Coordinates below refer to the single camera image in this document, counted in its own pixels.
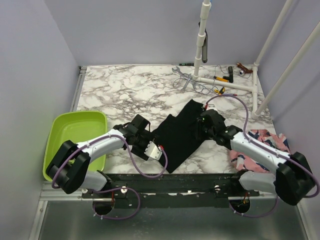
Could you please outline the black garment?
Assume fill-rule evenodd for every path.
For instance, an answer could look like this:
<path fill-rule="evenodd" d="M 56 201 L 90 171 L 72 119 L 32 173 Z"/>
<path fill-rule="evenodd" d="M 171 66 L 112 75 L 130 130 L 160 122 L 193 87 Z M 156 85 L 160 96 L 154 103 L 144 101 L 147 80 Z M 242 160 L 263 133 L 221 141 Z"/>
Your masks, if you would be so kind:
<path fill-rule="evenodd" d="M 156 135 L 155 143 L 161 145 L 167 155 L 159 160 L 166 170 L 173 173 L 204 142 L 197 140 L 197 118 L 203 112 L 203 104 L 191 99 L 178 113 L 169 114 L 160 125 L 152 131 Z"/>

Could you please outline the pink patterned garment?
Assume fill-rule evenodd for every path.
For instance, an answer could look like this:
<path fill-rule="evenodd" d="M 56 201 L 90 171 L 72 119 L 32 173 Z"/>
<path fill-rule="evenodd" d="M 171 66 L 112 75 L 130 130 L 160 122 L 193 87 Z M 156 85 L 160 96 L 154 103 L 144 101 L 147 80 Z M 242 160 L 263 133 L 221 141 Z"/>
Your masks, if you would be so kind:
<path fill-rule="evenodd" d="M 279 151 L 290 153 L 289 144 L 284 134 L 279 135 L 270 133 L 267 129 L 251 129 L 247 133 L 250 137 L 262 142 Z M 243 154 L 242 152 L 230 150 L 229 151 L 230 163 L 237 171 L 249 170 L 257 173 L 269 173 L 270 171 L 260 162 L 255 161 L 251 157 Z"/>

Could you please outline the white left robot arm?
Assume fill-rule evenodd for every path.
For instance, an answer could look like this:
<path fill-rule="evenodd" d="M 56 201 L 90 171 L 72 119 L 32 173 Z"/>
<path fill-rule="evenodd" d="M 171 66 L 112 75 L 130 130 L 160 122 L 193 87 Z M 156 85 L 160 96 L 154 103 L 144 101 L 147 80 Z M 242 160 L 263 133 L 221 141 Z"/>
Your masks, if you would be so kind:
<path fill-rule="evenodd" d="M 136 115 L 125 124 L 115 125 L 107 133 L 91 140 L 74 143 L 65 141 L 46 168 L 53 189 L 71 194 L 78 189 L 93 190 L 99 197 L 110 194 L 110 179 L 100 170 L 89 170 L 98 158 L 115 150 L 128 150 L 129 155 L 143 160 L 159 160 L 163 154 L 156 144 L 156 135 L 146 129 L 150 122 Z"/>

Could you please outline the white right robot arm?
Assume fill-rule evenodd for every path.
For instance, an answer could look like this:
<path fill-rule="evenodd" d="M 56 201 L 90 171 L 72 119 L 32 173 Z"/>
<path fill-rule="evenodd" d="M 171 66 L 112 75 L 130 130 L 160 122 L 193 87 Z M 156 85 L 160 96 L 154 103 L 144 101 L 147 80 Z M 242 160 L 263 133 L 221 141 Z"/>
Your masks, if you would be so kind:
<path fill-rule="evenodd" d="M 214 109 L 205 110 L 197 118 L 196 137 L 213 140 L 229 150 L 243 153 L 267 168 L 268 173 L 242 170 L 234 176 L 230 191 L 236 196 L 247 191 L 267 192 L 295 206 L 307 197 L 313 187 L 318 186 L 303 154 L 277 150 L 254 139 L 237 126 L 226 126 L 225 118 Z"/>

